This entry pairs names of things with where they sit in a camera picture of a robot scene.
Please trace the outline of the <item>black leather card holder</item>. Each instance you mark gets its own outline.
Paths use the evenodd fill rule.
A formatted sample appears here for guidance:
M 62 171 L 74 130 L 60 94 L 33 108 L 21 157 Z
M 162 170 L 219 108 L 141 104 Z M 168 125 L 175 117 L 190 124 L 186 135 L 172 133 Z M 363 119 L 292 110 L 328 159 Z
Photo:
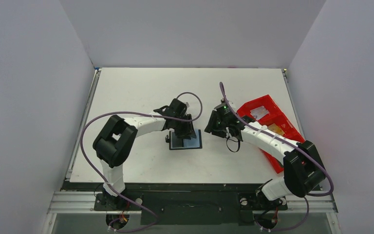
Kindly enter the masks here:
M 196 137 L 191 139 L 180 139 L 176 137 L 174 131 L 169 131 L 165 142 L 169 144 L 169 150 L 201 149 L 203 147 L 201 130 L 195 129 L 195 134 Z

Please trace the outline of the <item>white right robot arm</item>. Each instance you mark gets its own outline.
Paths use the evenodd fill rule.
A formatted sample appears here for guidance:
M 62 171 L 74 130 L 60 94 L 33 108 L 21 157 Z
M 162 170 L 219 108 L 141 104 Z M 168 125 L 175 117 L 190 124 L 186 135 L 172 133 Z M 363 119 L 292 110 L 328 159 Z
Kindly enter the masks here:
M 205 132 L 252 144 L 283 166 L 281 177 L 267 181 L 256 190 L 255 201 L 261 208 L 268 208 L 287 195 L 303 198 L 326 178 L 313 143 L 287 139 L 250 117 L 240 118 L 225 102 L 212 110 Z

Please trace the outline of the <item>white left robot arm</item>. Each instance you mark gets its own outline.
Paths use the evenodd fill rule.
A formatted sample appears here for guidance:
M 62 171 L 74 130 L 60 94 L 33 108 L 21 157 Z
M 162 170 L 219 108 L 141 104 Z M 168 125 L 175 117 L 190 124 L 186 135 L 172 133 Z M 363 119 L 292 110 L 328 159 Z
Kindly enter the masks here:
M 104 190 L 107 204 L 115 210 L 124 207 L 126 196 L 123 180 L 123 163 L 127 160 L 137 137 L 152 132 L 171 130 L 169 139 L 175 139 L 176 146 L 183 146 L 185 140 L 197 138 L 192 116 L 187 113 L 188 105 L 173 99 L 170 105 L 155 109 L 150 114 L 132 113 L 122 118 L 112 115 L 93 142 L 93 149 L 102 164 L 106 179 Z

